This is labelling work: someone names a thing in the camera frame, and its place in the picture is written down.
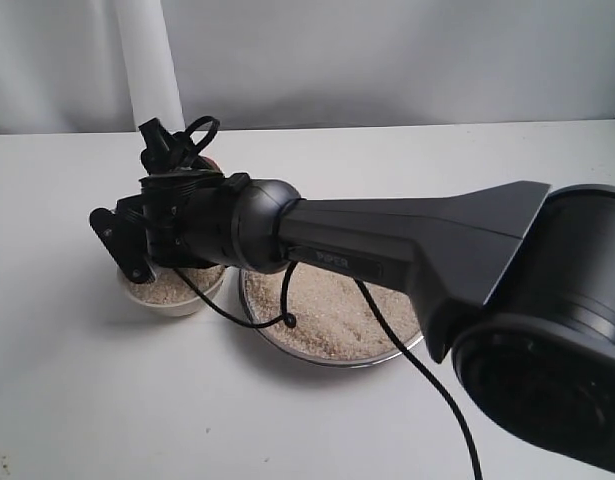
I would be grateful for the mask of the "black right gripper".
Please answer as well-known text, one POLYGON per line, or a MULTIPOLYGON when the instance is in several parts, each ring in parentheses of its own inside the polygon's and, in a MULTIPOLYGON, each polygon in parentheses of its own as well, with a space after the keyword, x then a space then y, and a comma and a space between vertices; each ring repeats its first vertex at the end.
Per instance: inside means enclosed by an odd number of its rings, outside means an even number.
POLYGON ((148 257, 167 268, 239 264, 233 217, 240 195, 252 184, 246 173, 181 170, 140 180, 141 193, 96 208, 89 224, 124 277, 154 281, 148 257))

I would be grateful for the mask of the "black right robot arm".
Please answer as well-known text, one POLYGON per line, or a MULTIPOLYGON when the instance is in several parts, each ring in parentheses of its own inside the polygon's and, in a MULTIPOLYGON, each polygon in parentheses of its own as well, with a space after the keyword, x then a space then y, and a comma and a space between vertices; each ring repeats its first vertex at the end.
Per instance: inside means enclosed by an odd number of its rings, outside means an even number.
POLYGON ((145 177, 89 222, 126 278, 303 263, 406 294, 498 426, 615 473, 615 187, 518 181, 445 198, 307 200, 280 180, 145 177))

